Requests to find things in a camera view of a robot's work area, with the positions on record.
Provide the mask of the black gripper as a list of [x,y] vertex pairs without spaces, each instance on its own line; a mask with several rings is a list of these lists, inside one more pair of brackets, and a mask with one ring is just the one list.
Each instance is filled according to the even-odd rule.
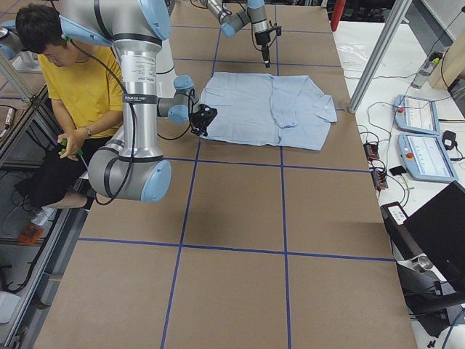
[[269,47],[272,43],[270,34],[275,31],[276,36],[281,35],[280,25],[253,25],[253,32],[256,43],[261,47],[262,58],[266,68],[269,68],[270,63],[270,51]]
[[191,132],[197,136],[207,136],[207,128],[217,116],[217,109],[200,104],[195,113],[190,114]]

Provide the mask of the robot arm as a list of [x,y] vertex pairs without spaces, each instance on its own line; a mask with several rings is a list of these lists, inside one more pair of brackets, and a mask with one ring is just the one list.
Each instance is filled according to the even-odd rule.
[[69,43],[110,47],[121,67],[124,124],[93,155],[91,186],[110,199],[160,201],[170,186],[171,164],[157,145],[157,118],[187,122],[200,136],[217,116],[199,102],[187,75],[174,79],[173,97],[157,96],[157,56],[171,33],[165,1],[63,1],[60,8]]
[[200,0],[199,3],[216,17],[221,32],[227,38],[232,38],[239,30],[250,25],[254,48],[261,52],[264,66],[271,66],[270,47],[281,36],[282,27],[268,20],[265,1],[247,1],[245,5],[240,5],[241,9],[236,13],[232,13],[223,1]]

